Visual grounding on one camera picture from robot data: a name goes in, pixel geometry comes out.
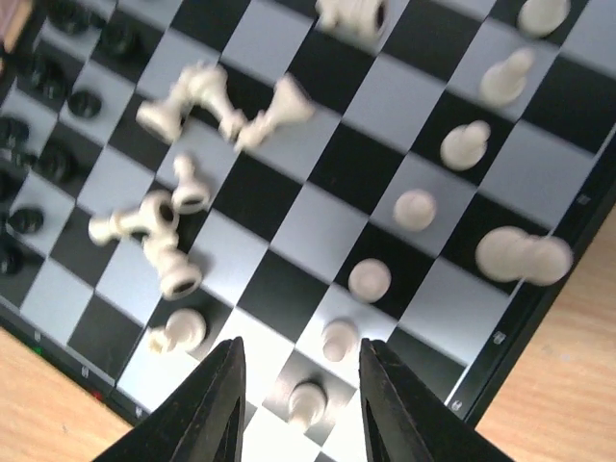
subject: wooden surface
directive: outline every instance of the wooden surface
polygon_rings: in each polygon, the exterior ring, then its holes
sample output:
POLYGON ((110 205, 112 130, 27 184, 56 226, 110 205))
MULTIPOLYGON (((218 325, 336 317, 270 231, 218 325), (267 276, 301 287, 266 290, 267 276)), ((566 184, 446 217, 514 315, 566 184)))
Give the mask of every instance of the wooden surface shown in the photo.
MULTIPOLYGON (((519 462, 616 461, 615 339, 612 212, 478 430, 519 462)), ((89 461, 129 429, 3 331, 0 351, 0 461, 89 461)))

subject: chess piece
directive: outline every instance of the chess piece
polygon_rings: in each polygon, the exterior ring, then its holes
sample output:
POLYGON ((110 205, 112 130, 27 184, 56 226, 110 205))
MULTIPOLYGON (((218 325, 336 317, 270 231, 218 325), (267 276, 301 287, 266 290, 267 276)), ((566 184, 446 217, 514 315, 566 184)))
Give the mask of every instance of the chess piece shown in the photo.
POLYGON ((323 356, 327 361, 339 363, 359 347, 357 327, 349 321, 334 320, 328 324, 322 334, 323 356))
POLYGON ((182 215, 206 209, 210 203, 210 189, 194 177, 194 160, 187 154, 180 154, 173 160, 173 170, 179 179, 171 195, 173 209, 182 215))
POLYGON ((569 15, 571 0, 526 0, 518 15, 518 27, 539 39, 554 32, 569 15))
POLYGON ((423 190, 405 192, 394 206, 394 220, 409 231, 424 231, 436 217, 436 199, 423 190))
POLYGON ((273 98, 266 111, 247 124, 238 135, 236 152, 254 149, 280 125, 307 121, 315 107, 291 74, 285 74, 274 86, 273 98))
POLYGON ((154 191, 143 198, 137 210, 113 212, 108 218, 91 218, 88 232, 93 243, 105 245, 111 239, 127 238, 138 231, 149 234, 174 232, 179 220, 173 211, 171 195, 167 191, 154 191))
POLYGON ((143 239, 143 253, 156 269, 161 294, 165 300, 177 300, 193 293, 201 284, 203 274, 188 256, 177 249, 175 233, 152 234, 143 239))
POLYGON ((205 339, 207 325, 203 317, 190 308, 173 312, 167 324, 148 329, 147 348, 150 352, 164 354, 172 351, 190 353, 205 339))
POLYGON ((468 170, 485 155, 490 125, 477 120, 451 130, 441 144, 441 160, 452 170, 468 170))
POLYGON ((89 90, 74 91, 66 101, 71 113, 79 118, 94 118, 102 108, 100 97, 89 90))
POLYGON ((348 289, 362 301, 373 303, 382 298, 392 283, 387 266, 369 258, 355 265, 348 277, 348 289))
POLYGON ((305 433, 325 414, 327 395, 317 384, 305 382, 297 385, 289 397, 289 425, 305 433))
POLYGON ((317 0, 315 6, 325 30, 341 25, 365 39, 378 39, 387 14, 386 0, 317 0))
POLYGON ((533 63, 534 52, 530 48, 521 48, 505 61, 490 67, 479 87, 483 101, 494 107, 514 102, 524 91, 526 76, 533 63))

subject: gray square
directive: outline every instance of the gray square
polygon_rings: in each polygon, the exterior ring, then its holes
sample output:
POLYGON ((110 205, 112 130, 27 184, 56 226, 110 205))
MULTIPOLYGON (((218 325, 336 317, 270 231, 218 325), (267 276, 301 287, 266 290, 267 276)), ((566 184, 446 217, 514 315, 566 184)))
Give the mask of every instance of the gray square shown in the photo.
POLYGON ((100 113, 93 119, 76 117, 64 103, 60 111, 60 120, 81 132, 87 138, 107 144, 114 132, 135 86, 105 67, 88 61, 75 81, 73 90, 90 90, 103 102, 100 113))
POLYGON ((171 145, 157 172, 158 179, 173 188, 178 184, 173 160, 181 153, 187 153, 195 160, 195 174, 208 185, 213 201, 238 158, 233 145, 223 140, 218 130, 199 120, 189 119, 182 136, 171 145))
POLYGON ((218 61, 218 57, 217 51, 169 29, 147 63, 137 83, 137 90, 144 96, 166 98, 171 84, 177 81, 185 66, 199 61, 214 64, 218 61))
POLYGON ((479 189, 554 228, 593 165, 593 157, 586 151, 521 121, 479 189))
POLYGON ((311 25, 307 17, 273 2, 251 2, 222 57, 272 84, 289 67, 311 25))
POLYGON ((66 192, 56 188, 40 176, 30 173, 19 190, 11 211, 14 212, 21 207, 40 208, 44 213, 45 223, 37 233, 17 238, 38 250, 43 256, 49 255, 74 205, 75 199, 66 192))
POLYGON ((109 145, 100 153, 77 202, 96 216, 133 210, 154 180, 154 173, 109 145))
POLYGON ((93 288, 72 272, 47 259, 21 304, 21 316, 66 345, 92 292, 93 288))
POLYGON ((393 58, 380 55, 355 94, 345 122, 406 152, 434 109, 444 86, 393 58))
POLYGON ((207 268, 202 287, 235 306, 267 250, 263 239, 213 210, 190 256, 191 261, 207 268))
POLYGON ((310 120, 301 126, 288 125, 276 129, 252 154, 304 182, 339 124, 339 115, 317 106, 310 120))
POLYGON ((156 269, 146 260, 141 245, 120 241, 98 281, 96 291, 140 325, 146 325, 161 299, 156 269))
POLYGON ((372 212, 372 219, 404 241, 437 256, 475 195, 475 187, 410 152, 372 212), (409 190, 425 190, 436 199, 436 217, 424 230, 408 231, 394 220, 398 198, 409 190))
POLYGON ((558 49, 550 43, 525 38, 515 29, 488 18, 479 28, 464 58, 455 69, 449 86, 462 95, 481 102, 479 85, 485 72, 523 47, 531 48, 535 52, 535 62, 526 77, 526 87, 512 104, 496 109, 501 114, 517 120, 522 116, 558 54, 558 49))
POLYGON ((506 294, 439 258, 402 315, 400 327, 468 365, 508 304, 506 294))
POLYGON ((18 90, 14 83, 2 104, 2 116, 17 116, 28 123, 30 138, 26 148, 34 152, 40 152, 47 144, 58 119, 53 111, 18 90))
POLYGON ((304 185, 278 228, 271 247, 331 282, 368 217, 312 185, 304 185))
POLYGON ((591 0, 563 44, 563 50, 583 63, 616 76, 616 2, 591 0))

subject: fallen chess piece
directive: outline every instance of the fallen chess piece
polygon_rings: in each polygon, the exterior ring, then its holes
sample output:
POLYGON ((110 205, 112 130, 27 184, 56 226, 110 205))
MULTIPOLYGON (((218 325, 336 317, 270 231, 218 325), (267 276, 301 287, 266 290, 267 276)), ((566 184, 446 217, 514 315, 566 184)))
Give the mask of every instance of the fallen chess piece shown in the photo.
POLYGON ((93 243, 106 245, 111 239, 128 238, 138 231, 152 235, 174 232, 179 221, 173 210, 171 194, 154 191, 143 198, 137 210, 113 212, 108 218, 91 218, 88 233, 93 243))
POLYGON ((165 300, 177 300, 192 294, 201 284, 203 274, 188 256, 177 249, 175 233, 152 234, 143 239, 143 253, 160 278, 161 294, 165 300))
POLYGON ((338 25, 365 39, 378 39, 383 32, 385 0, 317 0, 315 6, 325 30, 338 25))
POLYGON ((319 423, 326 407, 327 395, 319 385, 310 382, 297 385, 289 397, 288 424, 305 433, 319 423))
POLYGON ((305 122, 315 107, 291 74, 285 74, 274 86, 273 98, 266 111, 248 123, 238 135, 236 152, 254 149, 280 125, 305 122))
POLYGON ((441 160, 452 170, 468 170, 485 155, 490 138, 490 125, 477 120, 451 130, 441 143, 441 160))
POLYGON ((524 91, 533 63, 534 52, 521 48, 505 61, 490 67, 479 87, 483 101, 496 108, 513 103, 524 91))
POLYGON ((171 195, 173 209, 182 215, 207 209, 211 199, 210 189, 194 177, 194 160, 188 154, 179 154, 173 160, 173 170, 179 180, 171 195))
POLYGON ((147 349, 155 354, 190 353, 201 345, 206 333, 203 317, 192 309, 181 308, 173 312, 166 325, 147 330, 147 349))

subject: white pawn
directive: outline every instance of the white pawn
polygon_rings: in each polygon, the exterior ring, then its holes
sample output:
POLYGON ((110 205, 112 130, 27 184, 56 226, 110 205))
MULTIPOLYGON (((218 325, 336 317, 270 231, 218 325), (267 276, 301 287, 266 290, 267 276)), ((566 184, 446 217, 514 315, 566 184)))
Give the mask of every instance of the white pawn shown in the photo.
POLYGON ((382 298, 392 284, 387 266, 369 258, 355 265, 348 277, 348 289, 362 301, 373 303, 382 298))
POLYGON ((188 154, 179 154, 173 160, 173 171, 179 184, 171 195, 173 209, 178 214, 195 214, 208 207, 210 189, 194 177, 194 160, 188 154))
POLYGON ((526 76, 533 64, 534 52, 530 48, 521 48, 505 61, 490 67, 479 87, 484 102, 494 107, 514 102, 524 91, 526 76))
POLYGON ((467 170, 485 155, 490 138, 490 125, 477 120, 451 130, 441 143, 441 159, 452 170, 467 170))
POLYGON ((518 27, 531 37, 545 37, 565 21, 570 10, 570 0, 526 0, 518 15, 518 27))
POLYGON ((280 125, 307 121, 315 107, 291 74, 285 74, 274 86, 273 98, 266 111, 247 124, 235 144, 236 152, 254 149, 280 125))
POLYGON ((319 385, 309 382, 297 385, 289 397, 288 423, 305 433, 323 418, 326 407, 327 395, 319 385))
POLYGON ((175 233, 151 235, 143 239, 143 253, 159 273, 160 288, 165 300, 176 300, 194 292, 203 274, 197 265, 189 263, 188 256, 177 249, 175 233))
POLYGON ((88 233, 93 243, 105 245, 111 239, 127 238, 137 231, 150 234, 173 232, 179 219, 173 211, 171 195, 167 191, 154 191, 143 198, 138 210, 113 212, 109 218, 91 218, 88 233))
POLYGON ((166 325, 147 330, 147 348, 156 354, 190 353, 201 345, 206 333, 203 317, 190 308, 181 308, 169 316, 166 325))
POLYGON ((359 346, 357 327, 344 320, 335 320, 328 324, 321 334, 321 339, 323 356, 332 363, 348 358, 359 346))

